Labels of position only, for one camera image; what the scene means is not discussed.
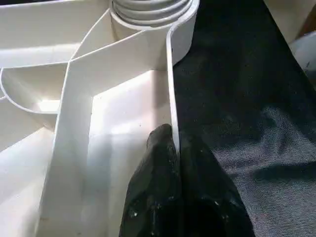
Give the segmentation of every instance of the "plastic container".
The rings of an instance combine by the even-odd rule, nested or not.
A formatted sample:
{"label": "plastic container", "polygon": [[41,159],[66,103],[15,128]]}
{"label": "plastic container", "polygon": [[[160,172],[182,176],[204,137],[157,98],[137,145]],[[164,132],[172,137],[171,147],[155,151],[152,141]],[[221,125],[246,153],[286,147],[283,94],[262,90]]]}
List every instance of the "plastic container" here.
{"label": "plastic container", "polygon": [[0,23],[0,236],[118,236],[149,133],[171,123],[179,148],[172,66],[190,48],[198,0],[155,28],[130,25],[109,6],[0,7],[0,22],[22,29],[10,40],[10,24]]}

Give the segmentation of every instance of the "white surface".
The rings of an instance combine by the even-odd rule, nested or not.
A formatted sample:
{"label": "white surface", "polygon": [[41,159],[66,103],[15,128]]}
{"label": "white surface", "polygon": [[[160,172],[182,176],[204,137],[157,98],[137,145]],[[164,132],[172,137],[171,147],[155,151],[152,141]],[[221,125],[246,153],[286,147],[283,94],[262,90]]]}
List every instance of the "white surface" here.
{"label": "white surface", "polygon": [[0,68],[67,62],[107,0],[0,6]]}
{"label": "white surface", "polygon": [[[18,198],[1,204],[0,236],[118,236],[126,188],[144,154],[149,133],[158,125],[172,123],[178,148],[170,70],[189,50],[198,0],[193,0],[192,7],[179,18],[176,25],[182,25],[172,28],[175,40],[167,39],[167,44],[166,37],[172,36],[167,34],[171,24],[160,28],[133,26],[122,22],[111,9],[106,12],[106,5],[106,0],[66,0],[0,9],[2,12],[14,9],[14,14],[22,12],[31,21],[45,13],[48,17],[31,27],[21,22],[24,17],[16,17],[19,19],[16,21],[12,20],[13,15],[3,15],[17,29],[28,27],[32,33],[29,36],[22,30],[25,42],[10,43],[13,34],[8,31],[5,47],[16,52],[30,48],[32,53],[30,56],[17,53],[13,64],[6,66],[10,68],[2,71],[5,93],[0,94],[4,96],[0,110],[11,112],[0,116],[0,129],[4,131],[0,137],[3,139],[0,157],[10,157],[3,159],[8,165],[17,157],[23,168],[12,164],[0,184],[10,184],[12,190],[19,188],[15,186],[18,178],[12,176],[14,168],[16,174],[28,174],[34,179],[21,189]],[[51,21],[50,9],[59,26]],[[68,12],[67,18],[64,12],[70,9],[74,11]],[[64,35],[53,35],[55,41],[46,40],[43,32],[49,27],[53,33],[60,31]],[[46,58],[42,59],[41,53],[33,50],[43,46],[61,49],[59,45],[73,43],[78,45],[69,50],[63,64],[55,63],[61,54],[55,60],[55,53],[44,53]],[[0,42],[0,54],[7,50],[5,44]],[[55,128],[55,136],[43,126]],[[47,149],[52,139],[53,151]],[[28,141],[25,142],[28,146],[22,145],[23,141]],[[21,161],[27,158],[33,164],[32,158],[38,156],[42,159],[30,168]],[[39,193],[50,160],[39,209]],[[10,210],[14,211],[6,220]]]}
{"label": "white surface", "polygon": [[42,128],[0,153],[0,236],[34,236],[53,137]]}

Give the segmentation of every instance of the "textured fabric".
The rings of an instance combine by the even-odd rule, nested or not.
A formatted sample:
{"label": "textured fabric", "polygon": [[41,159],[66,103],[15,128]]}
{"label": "textured fabric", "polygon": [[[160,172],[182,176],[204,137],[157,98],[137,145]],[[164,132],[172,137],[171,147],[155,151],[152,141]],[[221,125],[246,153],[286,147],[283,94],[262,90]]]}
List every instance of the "textured fabric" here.
{"label": "textured fabric", "polygon": [[180,139],[208,145],[256,236],[316,236],[315,92],[262,0],[201,0],[174,81]]}

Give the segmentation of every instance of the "white panel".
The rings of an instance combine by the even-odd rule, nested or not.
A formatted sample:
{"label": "white panel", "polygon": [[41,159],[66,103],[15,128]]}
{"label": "white panel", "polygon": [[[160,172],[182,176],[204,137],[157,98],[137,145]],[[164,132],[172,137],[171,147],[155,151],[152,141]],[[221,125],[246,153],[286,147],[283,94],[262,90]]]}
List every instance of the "white panel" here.
{"label": "white panel", "polygon": [[135,30],[120,26],[119,30],[124,31],[124,34],[120,34],[118,36],[116,26],[116,24],[112,23],[110,11],[107,10],[106,13],[104,13],[104,15],[95,23],[95,25],[85,36],[81,46],[73,58],[83,56],[84,54],[90,53],[94,50],[121,40],[123,39],[120,37],[121,35],[124,35],[125,38],[136,33]]}
{"label": "white panel", "polygon": [[0,152],[42,127],[28,115],[12,105],[6,98],[0,99]]}
{"label": "white panel", "polygon": [[34,236],[53,137],[42,128],[0,152],[0,236]]}
{"label": "white panel", "polygon": [[166,67],[167,29],[139,32],[111,46],[75,59],[73,70],[96,95],[148,70]]}
{"label": "white panel", "polygon": [[92,96],[85,78],[70,66],[42,197],[38,237],[74,237],[81,233],[91,108]]}

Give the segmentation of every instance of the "ribbed cylinder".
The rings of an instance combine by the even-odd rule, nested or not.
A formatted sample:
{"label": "ribbed cylinder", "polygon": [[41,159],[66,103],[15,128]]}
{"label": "ribbed cylinder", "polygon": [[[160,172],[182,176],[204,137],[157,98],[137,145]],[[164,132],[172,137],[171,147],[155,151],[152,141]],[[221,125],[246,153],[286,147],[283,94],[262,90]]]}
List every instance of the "ribbed cylinder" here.
{"label": "ribbed cylinder", "polygon": [[117,15],[127,23],[158,27],[176,21],[192,0],[113,0]]}

